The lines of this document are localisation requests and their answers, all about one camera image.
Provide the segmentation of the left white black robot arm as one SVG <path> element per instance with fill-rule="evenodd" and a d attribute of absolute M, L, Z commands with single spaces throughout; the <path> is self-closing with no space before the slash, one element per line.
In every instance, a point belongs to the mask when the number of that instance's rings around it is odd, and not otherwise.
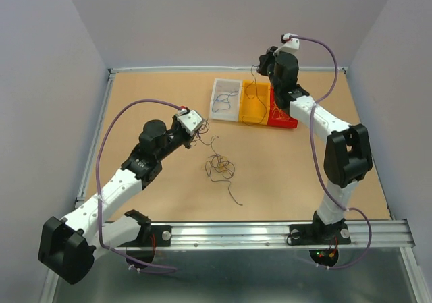
<path fill-rule="evenodd" d="M 181 146 L 190 148 L 204 124 L 196 111 L 177 113 L 170 128 L 160 120 L 145 123 L 139 143 L 101 190 L 62 219 L 45 222 L 38 260 L 71 285 L 81 281 L 97 259 L 92 241 L 104 238 L 106 218 L 159 175 L 165 157 Z"/>

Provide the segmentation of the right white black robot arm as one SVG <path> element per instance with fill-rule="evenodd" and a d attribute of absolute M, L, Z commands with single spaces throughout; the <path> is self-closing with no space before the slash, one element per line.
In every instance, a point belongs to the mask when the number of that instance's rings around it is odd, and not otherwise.
<path fill-rule="evenodd" d="M 361 123 L 349 124 L 320 106 L 299 85 L 298 71 L 297 58 L 285 47 L 270 47 L 259 57 L 257 72 L 269 78 L 276 107 L 306 125 L 311 142 L 325 143 L 325 173 L 318 175 L 325 195 L 311 223 L 290 226 L 288 244 L 349 244 L 344 215 L 355 187 L 373 167 L 369 133 Z"/>

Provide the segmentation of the yellow plastic bin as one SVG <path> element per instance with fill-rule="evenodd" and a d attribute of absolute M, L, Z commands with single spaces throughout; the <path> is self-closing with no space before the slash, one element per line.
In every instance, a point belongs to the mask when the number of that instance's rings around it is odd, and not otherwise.
<path fill-rule="evenodd" d="M 238 121 L 246 125 L 267 125 L 270 107 L 270 83 L 244 80 Z"/>

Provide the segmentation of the red plastic bin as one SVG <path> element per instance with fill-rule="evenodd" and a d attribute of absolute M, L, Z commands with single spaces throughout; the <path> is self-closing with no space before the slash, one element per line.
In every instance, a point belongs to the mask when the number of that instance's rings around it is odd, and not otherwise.
<path fill-rule="evenodd" d="M 298 121 L 291 118 L 276 105 L 275 95 L 272 87 L 270 87 L 269 92 L 270 107 L 267 125 L 276 128 L 296 129 L 298 126 Z"/>

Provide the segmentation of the white plastic bin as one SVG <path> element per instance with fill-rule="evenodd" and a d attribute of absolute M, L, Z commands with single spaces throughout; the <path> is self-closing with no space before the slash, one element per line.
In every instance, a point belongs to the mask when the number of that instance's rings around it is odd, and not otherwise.
<path fill-rule="evenodd" d="M 215 78 L 211 94 L 209 118 L 219 121 L 238 122 L 242 81 Z"/>

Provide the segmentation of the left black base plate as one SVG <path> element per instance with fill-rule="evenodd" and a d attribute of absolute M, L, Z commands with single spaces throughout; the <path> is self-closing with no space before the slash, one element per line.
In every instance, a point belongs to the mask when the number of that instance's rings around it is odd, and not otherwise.
<path fill-rule="evenodd" d="M 169 247 L 171 246 L 172 226 L 147 225 L 142 226 L 134 240 L 140 247 Z"/>

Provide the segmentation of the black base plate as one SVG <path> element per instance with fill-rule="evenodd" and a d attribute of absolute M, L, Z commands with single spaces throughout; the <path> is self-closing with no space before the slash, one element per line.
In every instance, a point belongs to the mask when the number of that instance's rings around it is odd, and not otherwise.
<path fill-rule="evenodd" d="M 344 221 L 334 225 L 320 225 L 319 223 L 291 224 L 289 229 L 291 246 L 329 246 L 335 244 L 336 240 L 338 244 L 351 244 L 349 234 L 342 235 L 343 230 L 348 230 L 348 226 Z"/>
<path fill-rule="evenodd" d="M 147 225 L 142 226 L 134 240 L 140 247 L 169 247 L 171 246 L 172 226 Z"/>

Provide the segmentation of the aluminium front rail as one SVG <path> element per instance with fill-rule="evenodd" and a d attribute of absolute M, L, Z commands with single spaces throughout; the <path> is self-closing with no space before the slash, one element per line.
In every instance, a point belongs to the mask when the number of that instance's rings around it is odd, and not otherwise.
<path fill-rule="evenodd" d="M 291 246 L 291 224 L 301 222 L 214 222 L 214 223 L 153 223 L 172 226 L 171 246 L 160 250 L 248 250 L 308 248 L 396 248 L 414 247 L 414 239 L 405 221 L 347 221 L 351 244 L 335 241 L 329 246 Z"/>

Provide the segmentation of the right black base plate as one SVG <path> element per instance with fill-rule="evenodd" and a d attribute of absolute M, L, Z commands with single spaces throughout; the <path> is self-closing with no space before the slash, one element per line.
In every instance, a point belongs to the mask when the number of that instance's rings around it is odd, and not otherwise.
<path fill-rule="evenodd" d="M 291 224 L 289 229 L 291 246 L 329 246 L 335 244 L 336 240 L 338 244 L 351 244 L 349 234 L 342 235 L 343 230 L 348 230 L 348 226 L 344 221 L 334 225 L 320 225 L 319 223 Z"/>

